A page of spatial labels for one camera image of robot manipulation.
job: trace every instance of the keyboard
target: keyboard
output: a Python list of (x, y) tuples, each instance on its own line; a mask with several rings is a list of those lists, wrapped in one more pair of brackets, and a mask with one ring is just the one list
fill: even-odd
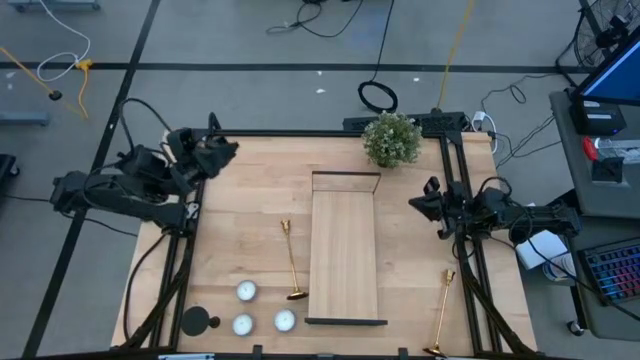
[[(467, 123), (463, 112), (414, 114), (407, 117), (415, 119), (416, 124), (422, 126), (423, 134), (462, 131)], [(349, 131), (364, 131), (370, 122), (377, 119), (376, 116), (346, 118), (342, 121), (342, 128)]]
[(582, 250), (578, 256), (592, 287), (605, 298), (613, 303), (640, 298), (640, 238)]

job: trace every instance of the blue screen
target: blue screen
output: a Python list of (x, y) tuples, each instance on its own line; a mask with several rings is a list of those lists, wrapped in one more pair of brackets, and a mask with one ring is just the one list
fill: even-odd
[(640, 101), (640, 42), (630, 45), (626, 53), (586, 87), (583, 95)]

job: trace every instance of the wheel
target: wheel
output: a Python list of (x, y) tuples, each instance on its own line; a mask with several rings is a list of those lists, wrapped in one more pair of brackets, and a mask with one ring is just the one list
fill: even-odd
[(578, 324), (577, 321), (569, 321), (567, 323), (567, 329), (569, 329), (569, 332), (571, 332), (573, 335), (575, 336), (582, 336), (584, 335), (584, 329), (580, 327), (580, 325)]
[(9, 175), (11, 177), (16, 177), (20, 175), (20, 168), (17, 167), (16, 164), (13, 164), (13, 166), (11, 167), (11, 170), (9, 170)]

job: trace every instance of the wooden board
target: wooden board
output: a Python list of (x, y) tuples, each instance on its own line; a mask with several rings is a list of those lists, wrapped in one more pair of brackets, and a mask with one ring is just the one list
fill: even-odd
[[(463, 134), (472, 188), (495, 176), (489, 138), (486, 134)], [(370, 164), (358, 138), (230, 138), (241, 144), (238, 155), (221, 175), (209, 181), (203, 200), (194, 261), (185, 310), (205, 307), (222, 319), (216, 330), (198, 337), (181, 334), (179, 350), (186, 352), (250, 353), (261, 344), (265, 353), (395, 355), (406, 347), (410, 355), (424, 355), (422, 347), (435, 339), (442, 301), (442, 272), (457, 268), (451, 243), (439, 240), (439, 224), (427, 221), (407, 205), (422, 194), (430, 176), (444, 183), (444, 170), (436, 140), (422, 141), (422, 154), (415, 164), (397, 169), (379, 169)], [(451, 153), (457, 174), (454, 153)], [(316, 170), (381, 172), (374, 197), (378, 314), (389, 325), (380, 327), (312, 326), (308, 300), (287, 301), (291, 273), (287, 245), (280, 220), (290, 218), (294, 257), (300, 286), (309, 286), (312, 184)], [(133, 260), (157, 239), (153, 225), (141, 228)], [(129, 328), (144, 320), (158, 295), (166, 259), (166, 243), (142, 265), (131, 294)], [(513, 251), (496, 241), (484, 242), (494, 303), (525, 344), (536, 348), (517, 259)], [(240, 303), (236, 285), (254, 280), (259, 294), (252, 303)], [(282, 308), (292, 309), (296, 328), (279, 334), (273, 316)], [(168, 338), (167, 311), (162, 344)], [(256, 320), (252, 336), (237, 337), (231, 331), (233, 317), (251, 313)], [(481, 324), (484, 315), (479, 316)], [(122, 315), (113, 335), (120, 344)], [(488, 339), (486, 328), (481, 328)], [(455, 279), (449, 291), (440, 346), (447, 354), (471, 355), (471, 340), (462, 284)]]
[[(307, 323), (378, 320), (378, 287), (373, 215), (373, 190), (379, 176), (314, 174), (311, 218), (311, 266)], [(369, 191), (347, 191), (363, 180), (374, 181)]]
[(312, 174), (313, 191), (364, 191), (373, 193), (380, 173), (317, 172)]

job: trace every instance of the concrete floor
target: concrete floor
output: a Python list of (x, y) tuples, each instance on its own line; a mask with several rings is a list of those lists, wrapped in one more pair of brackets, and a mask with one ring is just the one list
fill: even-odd
[[(389, 1), (365, 1), (348, 30), (335, 39), (316, 38), (302, 30), (265, 35), (269, 26), (293, 22), (299, 3), (162, 0), (141, 63), (375, 62)], [(151, 0), (110, 0), (102, 2), (100, 12), (56, 12), (62, 21), (91, 37), (90, 57), (95, 62), (120, 63), (119, 70), (91, 71), (85, 95), (89, 121), (50, 102), (22, 72), (0, 71), (0, 109), (48, 111), (53, 117), (45, 128), (3, 127), (0, 131), (0, 153), (18, 156), (22, 168), (22, 175), (6, 191), (48, 198), (53, 177), (90, 168), (150, 4)], [(355, 5), (330, 0), (313, 27), (335, 31)], [(445, 64), (465, 5), (464, 0), (397, 1), (383, 63)], [(477, 2), (454, 63), (550, 66), (570, 40), (578, 8), (574, 0)], [(19, 14), (6, 0), (0, 1), (0, 34), (0, 45), (24, 61), (39, 62), (60, 51), (84, 50), (82, 39), (46, 14)], [(575, 59), (566, 62), (575, 63)], [(320, 74), (315, 70), (139, 70), (128, 95), (151, 103), (174, 127), (204, 127), (210, 111), (216, 112), (223, 127), (243, 129), (339, 129), (345, 117), (370, 115), (356, 93), (358, 84), (370, 78), (370, 71)], [(461, 110), (472, 116), (489, 90), (505, 87), (523, 75), (513, 69), (512, 73), (478, 71), (451, 74), (445, 111)], [(424, 113), (437, 101), (441, 77), (440, 72), (382, 72), (378, 80), (397, 92), (399, 111)], [(81, 83), (82, 74), (74, 71), (54, 87), (74, 102)], [(548, 93), (564, 87), (559, 76), (527, 80), (521, 86), (526, 104), (517, 104), (503, 93), (492, 96), (487, 109), (499, 132), (519, 140), (550, 115)], [(162, 129), (150, 114), (131, 107), (127, 118), (132, 119), (136, 142), (157, 143)], [(550, 126), (528, 149), (557, 139), (555, 126)], [(125, 149), (118, 128), (107, 161)], [(501, 145), (496, 161), (505, 155)], [(555, 175), (551, 180), (549, 173)], [(500, 174), (511, 181), (514, 197), (521, 202), (546, 203), (572, 186), (560, 146), (514, 159), (500, 168)], [(133, 232), (139, 224), (101, 212), (92, 211), (90, 216)], [(69, 223), (48, 204), (4, 200), (0, 208), (0, 272), (5, 274), (0, 277), (0, 358), (21, 355)], [(133, 239), (85, 223), (40, 355), (108, 348), (133, 249)], [(523, 280), (540, 350), (585, 359), (638, 354), (636, 343), (599, 340), (590, 334), (571, 336), (564, 327), (575, 317), (568, 289), (550, 285), (538, 271), (523, 273)]]

